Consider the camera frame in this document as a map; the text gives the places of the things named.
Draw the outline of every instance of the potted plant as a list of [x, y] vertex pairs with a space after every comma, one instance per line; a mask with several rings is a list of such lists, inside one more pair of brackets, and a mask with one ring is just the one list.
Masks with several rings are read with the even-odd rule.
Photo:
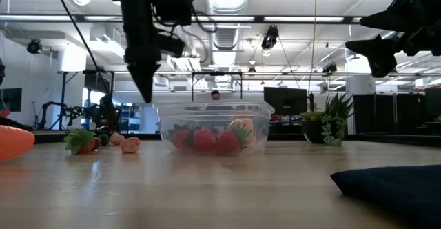
[[70, 150], [73, 155], [89, 153], [95, 147], [94, 133], [85, 128], [71, 129], [64, 141], [68, 143], [65, 150]]
[[324, 112], [306, 112], [301, 114], [305, 137], [312, 143], [325, 143], [328, 146], [341, 146], [345, 137], [347, 119], [353, 107], [352, 97], [345, 99], [347, 92], [341, 97], [326, 98]]

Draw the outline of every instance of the green plant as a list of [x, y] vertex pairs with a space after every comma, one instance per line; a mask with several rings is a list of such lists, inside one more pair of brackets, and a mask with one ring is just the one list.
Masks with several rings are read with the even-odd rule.
[[305, 121], [321, 121], [325, 112], [303, 112], [300, 114]]
[[89, 148], [90, 142], [94, 140], [95, 134], [85, 128], [70, 129], [69, 135], [64, 137], [64, 141], [68, 143], [64, 149], [76, 154], [81, 149]]
[[[337, 93], [332, 99], [326, 98], [325, 114], [322, 117], [322, 135], [325, 136], [323, 141], [328, 146], [341, 146], [342, 140], [345, 137], [347, 118], [352, 116], [350, 112], [353, 108], [352, 97], [345, 99], [346, 94], [347, 92], [339, 97]], [[335, 136], [332, 135], [332, 125], [337, 130]]]

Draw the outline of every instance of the security camera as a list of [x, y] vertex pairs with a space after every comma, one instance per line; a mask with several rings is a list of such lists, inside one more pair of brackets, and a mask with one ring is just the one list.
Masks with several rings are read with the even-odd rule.
[[40, 54], [43, 52], [43, 46], [40, 43], [40, 39], [31, 39], [28, 47], [26, 48], [30, 54]]

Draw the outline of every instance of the air duct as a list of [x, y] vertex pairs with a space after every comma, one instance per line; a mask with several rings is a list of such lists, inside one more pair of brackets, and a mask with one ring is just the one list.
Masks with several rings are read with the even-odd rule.
[[[208, 13], [220, 15], [244, 14], [249, 0], [207, 0]], [[212, 50], [237, 50], [241, 29], [218, 28], [213, 37]], [[236, 62], [235, 52], [213, 52], [212, 61], [216, 67], [232, 66]], [[215, 78], [218, 88], [226, 88], [224, 77]]]

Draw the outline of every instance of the wall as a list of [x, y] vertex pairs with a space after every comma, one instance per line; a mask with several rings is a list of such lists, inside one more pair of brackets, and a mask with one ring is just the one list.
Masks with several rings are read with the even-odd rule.
[[[44, 54], [29, 54], [26, 48], [6, 39], [0, 32], [0, 57], [6, 67], [6, 77], [0, 88], [22, 88], [21, 112], [12, 112], [8, 118], [22, 124], [34, 123], [34, 106], [37, 114], [48, 101], [59, 101], [61, 97], [61, 75], [57, 74], [58, 61]], [[46, 117], [52, 125], [53, 108]]]

